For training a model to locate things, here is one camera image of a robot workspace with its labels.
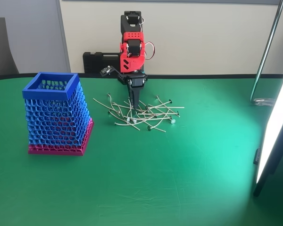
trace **gray wall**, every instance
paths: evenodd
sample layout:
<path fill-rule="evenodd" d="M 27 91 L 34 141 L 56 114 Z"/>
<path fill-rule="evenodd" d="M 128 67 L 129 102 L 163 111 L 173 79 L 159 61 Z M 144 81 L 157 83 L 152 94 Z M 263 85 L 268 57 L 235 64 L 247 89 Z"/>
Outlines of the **gray wall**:
<path fill-rule="evenodd" d="M 59 11 L 56 0 L 0 0 L 0 17 L 6 19 L 10 50 L 20 73 L 70 71 Z"/>

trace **blue mesh basket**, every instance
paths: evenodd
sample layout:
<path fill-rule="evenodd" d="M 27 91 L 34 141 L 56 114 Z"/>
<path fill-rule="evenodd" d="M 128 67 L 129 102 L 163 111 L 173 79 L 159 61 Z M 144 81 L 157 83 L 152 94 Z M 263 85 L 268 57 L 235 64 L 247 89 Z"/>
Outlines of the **blue mesh basket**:
<path fill-rule="evenodd" d="M 22 92 L 30 145 L 82 145 L 91 118 L 78 74 L 41 72 Z"/>

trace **metal pole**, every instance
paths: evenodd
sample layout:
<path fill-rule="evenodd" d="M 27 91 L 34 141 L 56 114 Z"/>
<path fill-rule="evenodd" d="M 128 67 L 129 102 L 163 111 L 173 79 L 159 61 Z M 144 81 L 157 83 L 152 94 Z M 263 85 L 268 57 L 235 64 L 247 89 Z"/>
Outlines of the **metal pole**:
<path fill-rule="evenodd" d="M 283 0 L 281 0 L 280 3 L 279 3 L 278 9 L 277 9 L 277 13 L 275 15 L 274 23 L 273 23 L 273 26 L 272 26 L 272 30 L 270 31 L 270 34 L 269 34 L 269 37 L 268 37 L 268 41 L 267 41 L 267 44 L 266 44 L 266 47 L 265 47 L 265 50 L 264 50 L 264 53 L 263 53 L 263 56 L 262 56 L 262 59 L 261 59 L 261 63 L 260 63 L 260 66 L 258 68 L 258 71 L 257 71 L 255 82 L 254 82 L 254 85 L 253 85 L 253 88 L 252 88 L 252 91 L 251 91 L 251 95 L 250 95 L 250 102 L 251 103 L 255 103 L 254 100 L 253 100 L 254 93 L 256 91 L 258 80 L 259 80 L 259 78 L 261 76 L 261 73 L 262 73 L 262 70 L 263 70 L 263 66 L 265 64 L 265 61 L 266 61 L 266 58 L 267 58 L 270 46 L 272 44 L 273 37 L 274 37 L 275 30 L 277 28 L 277 25 L 278 25 L 278 22 L 279 22 L 279 19 L 280 19 L 280 15 L 281 15 L 282 9 L 283 9 Z"/>

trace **red robot part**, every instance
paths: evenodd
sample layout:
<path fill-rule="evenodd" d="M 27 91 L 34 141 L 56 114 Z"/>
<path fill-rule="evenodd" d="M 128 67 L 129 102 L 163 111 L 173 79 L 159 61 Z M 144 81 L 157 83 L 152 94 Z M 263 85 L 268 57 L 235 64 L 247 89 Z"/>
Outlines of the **red robot part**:
<path fill-rule="evenodd" d="M 128 53 L 128 40 L 140 40 L 141 50 L 138 56 Z M 145 42 L 142 32 L 125 32 L 124 42 L 120 45 L 120 72 L 130 73 L 139 70 L 145 63 Z"/>

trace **cable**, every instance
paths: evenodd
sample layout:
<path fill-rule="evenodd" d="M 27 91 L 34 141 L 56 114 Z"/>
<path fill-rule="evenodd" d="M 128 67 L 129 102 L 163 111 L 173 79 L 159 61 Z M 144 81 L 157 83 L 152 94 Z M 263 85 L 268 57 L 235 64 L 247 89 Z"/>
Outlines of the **cable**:
<path fill-rule="evenodd" d="M 152 54 L 152 56 L 151 56 L 150 58 L 147 58 L 147 54 L 146 54 L 146 51 L 145 51 L 145 59 L 146 59 L 146 60 L 152 59 L 152 58 L 154 57 L 154 54 L 155 54 L 155 46 L 154 46 L 154 44 L 153 44 L 152 42 L 148 41 L 148 42 L 146 42 L 146 44 L 145 44 L 145 48 L 146 48 L 146 45 L 148 45 L 148 44 L 150 44 L 150 45 L 152 46 L 153 54 Z"/>
<path fill-rule="evenodd" d="M 140 26 L 141 26 L 141 32 L 142 32 L 142 24 L 145 22 L 145 19 L 143 18 L 143 17 L 141 17 L 141 24 L 140 24 Z"/>

